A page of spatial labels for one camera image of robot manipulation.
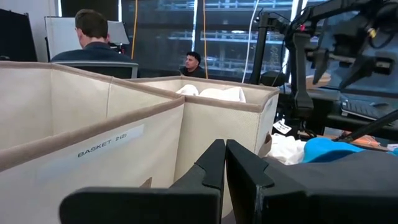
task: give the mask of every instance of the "white cloth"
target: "white cloth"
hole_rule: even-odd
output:
[[[244,96],[241,87],[232,87],[227,90],[219,90],[215,88],[204,89],[200,94],[198,89],[193,85],[185,85],[179,89],[176,93],[190,96],[202,96],[218,100],[228,100],[234,102],[246,102],[246,97]]]
[[[277,159],[285,165],[301,163],[304,158],[305,142],[295,140],[293,136],[283,136],[281,134],[272,135],[271,150],[267,157]]]

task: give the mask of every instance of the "brown bin trim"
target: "brown bin trim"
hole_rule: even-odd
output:
[[[215,106],[220,108],[227,108],[227,109],[234,109],[234,110],[241,110],[241,111],[248,111],[254,113],[261,113],[268,102],[273,96],[279,94],[279,90],[274,87],[269,86],[260,86],[260,85],[250,85],[245,83],[237,83],[237,82],[229,82],[229,81],[221,81],[221,80],[210,80],[210,79],[202,79],[202,78],[193,78],[193,77],[186,77],[186,76],[174,76],[174,77],[159,77],[159,78],[133,78],[129,79],[130,82],[134,83],[145,83],[145,82],[163,82],[163,81],[171,81],[171,80],[190,80],[196,82],[207,82],[207,83],[214,83],[219,85],[231,85],[231,86],[238,86],[238,87],[245,87],[245,88],[253,88],[258,90],[269,90],[271,93],[267,95],[261,105],[255,105],[252,103],[240,103],[240,102],[230,102],[224,100],[216,100],[211,98],[204,98],[199,96],[185,96],[185,101],[187,103],[196,103],[208,106]],[[172,95],[176,94],[172,91],[168,90],[161,90],[164,95]]]
[[[46,68],[46,69],[63,70],[66,72],[71,72],[73,74],[77,74],[77,72],[80,72],[81,74],[77,75],[84,75],[86,77],[96,77],[97,80],[102,80],[105,82],[113,80],[114,83],[121,83],[122,84],[121,86],[125,86],[126,88],[133,88],[141,91],[147,90],[148,93],[154,94],[152,88],[146,88],[146,86],[141,86],[124,80],[119,80],[117,78],[107,77],[104,75],[99,75],[91,72],[82,72],[79,69],[68,68],[62,65],[52,65],[49,63],[31,63],[31,62],[28,63],[0,62],[0,68]],[[45,156],[52,152],[61,150],[65,147],[72,146],[74,144],[92,138],[94,136],[97,136],[101,133],[113,130],[115,128],[124,126],[129,123],[133,123],[135,121],[139,121],[141,119],[149,118],[153,115],[174,109],[178,106],[182,106],[185,102],[185,98],[181,97],[178,94],[175,94],[175,96],[178,96],[178,98],[175,100],[135,110],[123,114],[121,116],[116,116],[114,118],[109,118],[105,121],[93,124],[91,126],[80,128],[67,133],[56,134],[54,136],[49,136],[43,139],[21,144],[8,149],[1,149],[0,172],[18,166],[25,162],[31,161],[33,159]]]

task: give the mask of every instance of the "man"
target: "man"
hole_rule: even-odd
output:
[[[206,72],[200,66],[200,54],[188,52],[185,67],[180,69],[182,75],[196,78],[206,78]]]
[[[75,17],[75,30],[82,50],[71,50],[56,55],[51,62],[71,60],[95,60],[112,62],[132,62],[108,45],[108,22],[104,16],[91,9],[82,9]]]

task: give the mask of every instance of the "beige fabric bin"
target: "beige fabric bin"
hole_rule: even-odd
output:
[[[59,223],[82,187],[174,182],[183,97],[49,63],[0,79],[0,223]]]
[[[199,92],[206,88],[225,90],[235,86],[243,89],[246,103],[185,96],[175,180],[191,168],[215,139],[235,139],[258,154],[267,133],[272,131],[279,95],[277,88],[185,76],[130,81],[165,90],[165,96],[174,96],[187,84],[194,85]],[[228,185],[225,186],[223,215],[232,209]]]

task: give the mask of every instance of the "whiteboard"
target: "whiteboard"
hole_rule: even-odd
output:
[[[81,49],[75,31],[75,18],[45,17],[45,29],[50,58],[69,50]],[[122,22],[108,21],[109,41],[114,44],[130,44]]]

